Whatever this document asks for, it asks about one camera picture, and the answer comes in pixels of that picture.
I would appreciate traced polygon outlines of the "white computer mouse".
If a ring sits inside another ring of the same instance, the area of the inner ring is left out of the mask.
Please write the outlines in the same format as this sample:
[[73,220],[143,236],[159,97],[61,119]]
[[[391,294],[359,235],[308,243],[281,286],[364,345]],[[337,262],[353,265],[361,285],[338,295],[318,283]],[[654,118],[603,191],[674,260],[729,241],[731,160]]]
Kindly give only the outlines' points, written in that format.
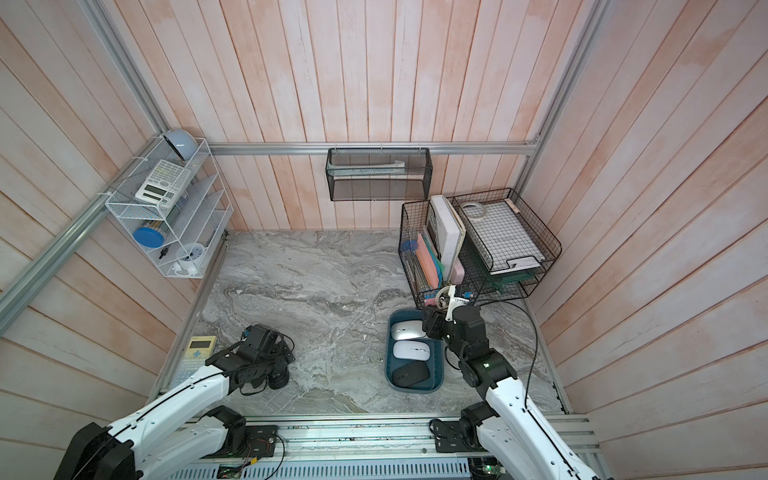
[[396,341],[393,344],[393,356],[400,360],[426,362],[431,358],[431,347],[423,341]]

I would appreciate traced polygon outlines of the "silver mouse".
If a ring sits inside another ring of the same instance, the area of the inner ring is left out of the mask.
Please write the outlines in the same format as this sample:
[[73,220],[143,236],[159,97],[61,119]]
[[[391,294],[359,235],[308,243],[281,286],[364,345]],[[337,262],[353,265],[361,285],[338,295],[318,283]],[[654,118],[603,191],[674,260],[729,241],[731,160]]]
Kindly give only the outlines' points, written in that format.
[[426,337],[420,320],[395,323],[391,326],[390,334],[395,341],[416,340]]

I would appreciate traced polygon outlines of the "teal plastic storage tray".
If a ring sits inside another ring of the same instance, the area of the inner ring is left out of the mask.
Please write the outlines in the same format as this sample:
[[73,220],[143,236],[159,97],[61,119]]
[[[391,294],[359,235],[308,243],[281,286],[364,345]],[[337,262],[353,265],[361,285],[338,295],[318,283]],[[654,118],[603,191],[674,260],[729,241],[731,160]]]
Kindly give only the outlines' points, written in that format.
[[430,394],[443,383],[442,345],[426,336],[422,322],[423,314],[417,309],[400,309],[389,318],[385,375],[399,392]]

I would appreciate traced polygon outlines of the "black mouse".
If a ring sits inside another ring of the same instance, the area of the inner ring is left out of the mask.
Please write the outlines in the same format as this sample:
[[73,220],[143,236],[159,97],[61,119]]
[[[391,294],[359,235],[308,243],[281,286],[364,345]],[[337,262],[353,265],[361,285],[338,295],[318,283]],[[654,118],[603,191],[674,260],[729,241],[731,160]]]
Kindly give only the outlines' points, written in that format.
[[424,361],[411,361],[392,372],[392,384],[398,388],[411,388],[430,378],[430,370]]

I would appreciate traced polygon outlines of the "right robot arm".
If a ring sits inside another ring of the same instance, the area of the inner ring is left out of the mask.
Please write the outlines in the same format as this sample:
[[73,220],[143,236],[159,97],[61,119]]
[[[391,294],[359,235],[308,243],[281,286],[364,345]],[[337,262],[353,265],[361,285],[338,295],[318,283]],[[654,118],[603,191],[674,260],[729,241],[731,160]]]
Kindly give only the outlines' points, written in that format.
[[482,401],[461,412],[461,437],[496,458],[514,479],[596,479],[530,399],[511,363],[490,346],[477,306],[423,310],[423,330],[458,357],[465,382]]

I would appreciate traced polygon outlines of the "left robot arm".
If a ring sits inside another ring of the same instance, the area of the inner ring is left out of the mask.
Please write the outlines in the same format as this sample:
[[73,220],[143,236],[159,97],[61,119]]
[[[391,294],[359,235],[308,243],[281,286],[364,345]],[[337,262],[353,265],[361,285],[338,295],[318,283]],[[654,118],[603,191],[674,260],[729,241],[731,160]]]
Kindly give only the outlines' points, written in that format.
[[90,423],[72,438],[58,479],[165,479],[208,456],[254,458],[274,451],[274,435],[251,434],[222,400],[245,386],[253,394],[290,379],[295,343],[264,325],[215,353],[182,383],[107,426]]

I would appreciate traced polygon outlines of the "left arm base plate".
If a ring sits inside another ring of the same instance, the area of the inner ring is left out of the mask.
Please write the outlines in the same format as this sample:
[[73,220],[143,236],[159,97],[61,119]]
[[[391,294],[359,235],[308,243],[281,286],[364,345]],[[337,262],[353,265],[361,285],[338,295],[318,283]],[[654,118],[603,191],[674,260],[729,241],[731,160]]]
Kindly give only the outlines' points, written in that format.
[[235,426],[227,433],[223,447],[217,452],[224,457],[272,457],[277,442],[276,425]]

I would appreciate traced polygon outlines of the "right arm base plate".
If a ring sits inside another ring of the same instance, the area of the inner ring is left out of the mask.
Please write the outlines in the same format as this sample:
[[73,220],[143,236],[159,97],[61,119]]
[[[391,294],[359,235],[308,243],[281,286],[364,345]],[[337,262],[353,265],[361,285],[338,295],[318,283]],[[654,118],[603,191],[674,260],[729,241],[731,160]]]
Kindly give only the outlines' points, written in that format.
[[479,452],[482,448],[473,443],[461,429],[459,421],[444,421],[432,419],[428,428],[434,438],[435,450],[438,453],[468,453]]

